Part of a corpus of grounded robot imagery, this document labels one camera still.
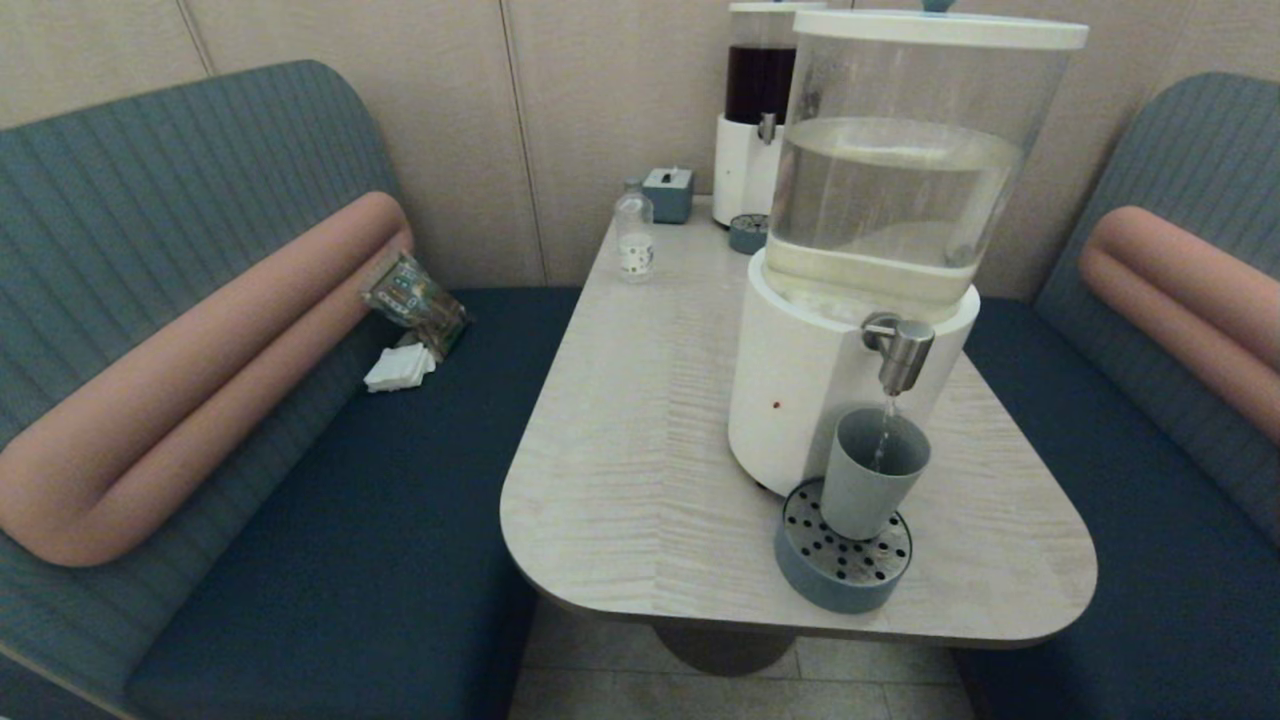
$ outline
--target white dispenser base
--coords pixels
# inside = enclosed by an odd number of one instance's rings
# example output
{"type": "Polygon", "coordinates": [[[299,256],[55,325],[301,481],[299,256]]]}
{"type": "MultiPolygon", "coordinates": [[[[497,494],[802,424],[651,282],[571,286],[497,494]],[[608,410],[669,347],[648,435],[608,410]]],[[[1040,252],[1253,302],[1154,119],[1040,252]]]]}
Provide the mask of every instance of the white dispenser base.
{"type": "Polygon", "coordinates": [[[765,145],[756,126],[735,123],[719,115],[716,126],[716,190],[712,218],[722,225],[749,213],[768,215],[773,208],[773,186],[778,179],[782,133],[777,126],[773,142],[765,145]]]}
{"type": "MultiPolygon", "coordinates": [[[[728,443],[742,468],[778,495],[826,473],[836,420],[852,407],[882,405],[881,356],[861,328],[787,302],[764,282],[764,254],[751,258],[728,411],[728,443]]],[[[933,325],[936,338],[915,387],[897,409],[925,428],[980,306],[973,286],[956,314],[933,325]]]]}

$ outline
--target water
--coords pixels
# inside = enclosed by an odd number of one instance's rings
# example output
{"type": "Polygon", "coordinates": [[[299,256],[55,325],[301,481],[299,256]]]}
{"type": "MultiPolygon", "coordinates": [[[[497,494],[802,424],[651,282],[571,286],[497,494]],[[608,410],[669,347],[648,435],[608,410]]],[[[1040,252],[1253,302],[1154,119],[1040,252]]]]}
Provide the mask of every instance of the water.
{"type": "Polygon", "coordinates": [[[946,319],[1021,161],[1012,143],[955,126],[824,118],[788,127],[769,286],[845,323],[874,309],[946,319]]]}
{"type": "Polygon", "coordinates": [[[884,450],[888,447],[888,428],[897,415],[897,397],[884,397],[884,421],[881,424],[881,442],[876,446],[876,457],[872,459],[872,470],[879,473],[881,464],[884,462],[884,450]]]}

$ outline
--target dispenser lid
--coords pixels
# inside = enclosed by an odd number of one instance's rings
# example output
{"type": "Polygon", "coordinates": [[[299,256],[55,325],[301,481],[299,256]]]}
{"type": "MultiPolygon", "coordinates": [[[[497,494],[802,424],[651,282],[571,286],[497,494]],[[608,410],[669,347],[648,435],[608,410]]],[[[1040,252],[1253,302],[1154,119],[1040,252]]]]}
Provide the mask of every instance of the dispenser lid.
{"type": "Polygon", "coordinates": [[[796,13],[795,31],[851,40],[1012,50],[1079,50],[1089,36],[1089,26],[1078,23],[910,10],[806,10],[796,13]]]}
{"type": "Polygon", "coordinates": [[[730,13],[795,13],[799,10],[826,10],[826,3],[730,3],[730,13]]]}

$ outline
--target perforated drip tray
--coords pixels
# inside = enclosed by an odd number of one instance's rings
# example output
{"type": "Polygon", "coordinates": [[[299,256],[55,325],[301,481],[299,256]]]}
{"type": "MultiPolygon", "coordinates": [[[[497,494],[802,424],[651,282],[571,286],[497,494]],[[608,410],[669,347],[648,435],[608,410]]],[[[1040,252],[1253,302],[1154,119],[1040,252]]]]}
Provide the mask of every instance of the perforated drip tray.
{"type": "Polygon", "coordinates": [[[773,541],[778,568],[814,605],[835,612],[874,610],[911,564],[911,532],[895,512],[874,538],[840,536],[822,518],[822,478],[808,480],[787,496],[773,541]]]}

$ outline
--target clear water tank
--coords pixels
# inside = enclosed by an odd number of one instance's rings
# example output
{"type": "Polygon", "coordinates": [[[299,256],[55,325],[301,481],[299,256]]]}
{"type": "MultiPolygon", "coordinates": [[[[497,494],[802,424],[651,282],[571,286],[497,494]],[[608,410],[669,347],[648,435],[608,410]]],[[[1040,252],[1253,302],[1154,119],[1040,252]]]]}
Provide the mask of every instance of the clear water tank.
{"type": "Polygon", "coordinates": [[[768,284],[850,324],[947,319],[1088,28],[852,10],[795,31],[768,284]]]}

